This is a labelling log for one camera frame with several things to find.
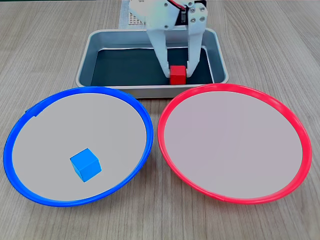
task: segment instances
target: wood grain surface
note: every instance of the wood grain surface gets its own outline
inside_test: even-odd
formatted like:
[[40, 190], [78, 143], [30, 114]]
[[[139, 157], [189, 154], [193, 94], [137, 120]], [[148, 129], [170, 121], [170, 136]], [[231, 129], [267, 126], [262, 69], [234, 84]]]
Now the wood grain surface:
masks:
[[[206, 197], [167, 166], [155, 138], [125, 187], [92, 204], [34, 203], [7, 179], [3, 150], [24, 112], [72, 88], [89, 34], [118, 27], [121, 1], [0, 2], [0, 239], [320, 240], [320, 1], [209, 1], [229, 82], [287, 105], [312, 143], [308, 177], [263, 205]], [[169, 100], [142, 100], [157, 131]]]

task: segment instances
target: metal tray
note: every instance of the metal tray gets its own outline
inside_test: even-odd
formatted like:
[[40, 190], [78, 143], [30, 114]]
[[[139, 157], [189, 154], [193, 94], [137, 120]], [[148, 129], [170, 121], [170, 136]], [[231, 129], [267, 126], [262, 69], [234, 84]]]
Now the metal tray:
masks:
[[[168, 61], [186, 65], [188, 32], [166, 32]], [[170, 85], [145, 29], [98, 30], [90, 34], [75, 83], [78, 87], [103, 86], [141, 98], [174, 98], [183, 91], [210, 83], [226, 83], [228, 73], [217, 34], [206, 29], [200, 62], [186, 85]]]

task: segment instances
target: white plastic bracket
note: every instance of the white plastic bracket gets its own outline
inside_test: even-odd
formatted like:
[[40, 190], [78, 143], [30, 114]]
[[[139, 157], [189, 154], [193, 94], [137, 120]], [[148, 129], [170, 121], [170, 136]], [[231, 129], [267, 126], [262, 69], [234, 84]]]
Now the white plastic bracket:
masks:
[[166, 33], [175, 27], [180, 9], [177, 6], [189, 7], [188, 10], [188, 61], [186, 76], [189, 78], [195, 71], [202, 47], [202, 38], [206, 30], [208, 10], [202, 3], [194, 0], [131, 0], [130, 12], [140, 21], [146, 22], [146, 32], [161, 65], [164, 75], [170, 77]]
[[208, 10], [202, 3], [194, 4], [188, 11], [188, 61], [186, 77], [192, 76], [200, 61], [202, 39], [207, 26]]

